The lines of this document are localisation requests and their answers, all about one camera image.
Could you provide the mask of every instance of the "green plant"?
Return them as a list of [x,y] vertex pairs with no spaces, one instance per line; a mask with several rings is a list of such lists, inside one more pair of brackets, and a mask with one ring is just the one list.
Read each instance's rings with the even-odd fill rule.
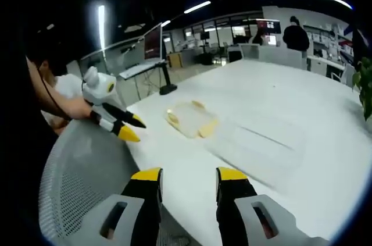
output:
[[360,71],[353,75],[353,87],[360,89],[359,99],[364,108],[364,118],[367,120],[372,114],[372,61],[363,58]]

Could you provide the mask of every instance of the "monitor stand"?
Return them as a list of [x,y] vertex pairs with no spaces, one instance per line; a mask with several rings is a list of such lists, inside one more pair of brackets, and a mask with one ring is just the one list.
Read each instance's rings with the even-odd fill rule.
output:
[[163,69],[163,73],[164,73],[165,82],[166,82],[167,85],[161,86],[161,88],[159,90],[159,94],[160,95],[166,95],[166,94],[169,94],[169,93],[173,92],[174,90],[176,90],[177,86],[170,82],[170,78],[169,78],[166,63],[162,64],[162,69]]

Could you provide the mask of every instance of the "white table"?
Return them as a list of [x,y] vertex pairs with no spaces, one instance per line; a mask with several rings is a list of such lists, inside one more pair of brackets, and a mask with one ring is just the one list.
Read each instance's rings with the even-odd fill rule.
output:
[[345,66],[342,66],[341,64],[337,64],[337,63],[335,63],[333,61],[324,59],[322,57],[308,55],[307,58],[310,59],[310,60],[321,61],[321,62],[323,62],[323,63],[325,63],[325,64],[327,64],[329,66],[335,67],[336,69],[339,69],[339,70],[342,70],[342,71],[345,70]]
[[169,95],[153,94],[128,108],[148,127],[136,128],[141,142],[128,142],[135,162],[142,170],[164,169],[163,204],[202,245],[221,245],[215,168],[228,165],[207,151],[201,139],[187,139],[163,118],[168,107],[192,99],[221,119],[234,117],[236,107],[246,108],[247,116],[255,109],[305,133],[303,162],[285,194],[252,179],[251,183],[257,193],[293,213],[306,234],[331,239],[353,214],[372,164],[372,136],[357,93],[318,74],[241,60],[185,80]]

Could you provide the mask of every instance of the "keyboard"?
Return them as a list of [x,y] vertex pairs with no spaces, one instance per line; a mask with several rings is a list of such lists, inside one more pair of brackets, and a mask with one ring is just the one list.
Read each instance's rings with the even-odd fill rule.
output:
[[133,76],[136,76],[136,75],[142,73],[144,70],[148,70],[148,69],[150,69],[150,68],[152,68],[152,67],[154,67],[157,64],[160,64],[162,62],[164,62],[164,60],[157,60],[157,61],[150,61],[150,62],[145,61],[145,62],[143,62],[139,65],[133,66],[133,67],[119,73],[119,75],[122,78],[124,78],[125,80],[127,80],[127,79],[129,79]]

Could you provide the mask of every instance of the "gray chair backrest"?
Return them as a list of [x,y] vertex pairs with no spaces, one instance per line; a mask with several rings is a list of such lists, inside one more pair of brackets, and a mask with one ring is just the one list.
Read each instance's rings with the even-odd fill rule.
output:
[[349,87],[353,87],[353,75],[355,74],[355,69],[352,65],[346,64],[345,70],[341,76],[341,83]]
[[260,58],[259,44],[239,44],[242,58],[256,59]]
[[262,62],[306,70],[306,58],[297,50],[284,47],[261,46],[259,47],[259,56]]

